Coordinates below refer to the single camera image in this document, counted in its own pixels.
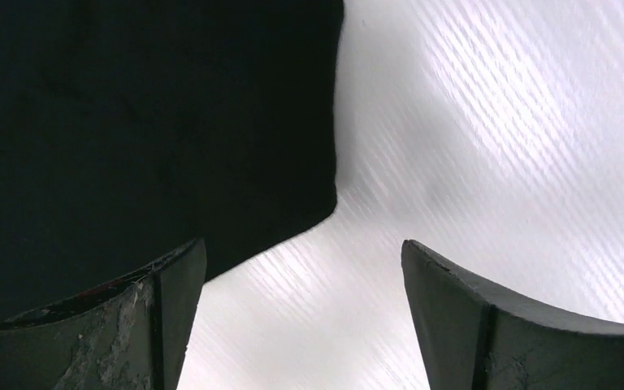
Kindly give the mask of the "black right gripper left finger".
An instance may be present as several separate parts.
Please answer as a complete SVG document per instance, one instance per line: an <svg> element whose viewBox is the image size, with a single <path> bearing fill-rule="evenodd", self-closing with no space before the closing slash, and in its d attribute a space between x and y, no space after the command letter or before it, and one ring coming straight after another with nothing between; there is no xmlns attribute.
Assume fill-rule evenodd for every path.
<svg viewBox="0 0 624 390"><path fill-rule="evenodd" d="M78 297L0 322L0 389L174 389L206 273L194 240Z"/></svg>

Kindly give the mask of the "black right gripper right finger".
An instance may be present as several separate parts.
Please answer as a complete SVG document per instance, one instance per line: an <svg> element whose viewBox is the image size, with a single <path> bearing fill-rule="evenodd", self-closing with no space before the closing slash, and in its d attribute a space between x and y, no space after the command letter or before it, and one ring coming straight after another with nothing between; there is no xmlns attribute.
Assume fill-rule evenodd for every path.
<svg viewBox="0 0 624 390"><path fill-rule="evenodd" d="M624 390L624 324L526 297L416 240L401 265L431 388Z"/></svg>

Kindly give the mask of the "black t shirt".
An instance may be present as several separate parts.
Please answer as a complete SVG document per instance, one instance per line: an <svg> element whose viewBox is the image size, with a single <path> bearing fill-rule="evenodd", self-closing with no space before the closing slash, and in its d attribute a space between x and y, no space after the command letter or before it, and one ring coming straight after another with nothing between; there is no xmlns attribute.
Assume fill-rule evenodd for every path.
<svg viewBox="0 0 624 390"><path fill-rule="evenodd" d="M0 1L0 321L335 209L341 1Z"/></svg>

